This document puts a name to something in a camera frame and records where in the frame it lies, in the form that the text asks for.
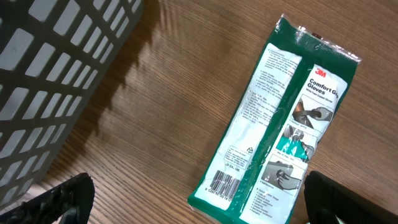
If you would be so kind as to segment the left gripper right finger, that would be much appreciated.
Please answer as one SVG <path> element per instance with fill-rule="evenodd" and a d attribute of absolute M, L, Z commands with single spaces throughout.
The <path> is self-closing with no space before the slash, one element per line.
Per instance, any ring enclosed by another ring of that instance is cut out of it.
<path fill-rule="evenodd" d="M 397 215 L 335 182 L 311 171 L 304 182 L 309 224 L 397 224 Z"/>

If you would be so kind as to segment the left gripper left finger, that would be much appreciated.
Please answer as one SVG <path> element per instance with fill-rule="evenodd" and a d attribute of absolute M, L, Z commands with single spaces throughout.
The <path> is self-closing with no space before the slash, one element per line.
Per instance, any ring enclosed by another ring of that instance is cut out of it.
<path fill-rule="evenodd" d="M 87 224 L 95 198 L 88 173 L 78 174 L 1 215 L 2 224 Z"/>

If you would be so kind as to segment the green sponge pack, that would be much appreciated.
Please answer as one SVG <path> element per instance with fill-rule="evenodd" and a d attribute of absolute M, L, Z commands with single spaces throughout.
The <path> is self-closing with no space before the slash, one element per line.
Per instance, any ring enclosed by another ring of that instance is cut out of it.
<path fill-rule="evenodd" d="M 281 16 L 189 206 L 220 223 L 288 223 L 360 63 Z"/>

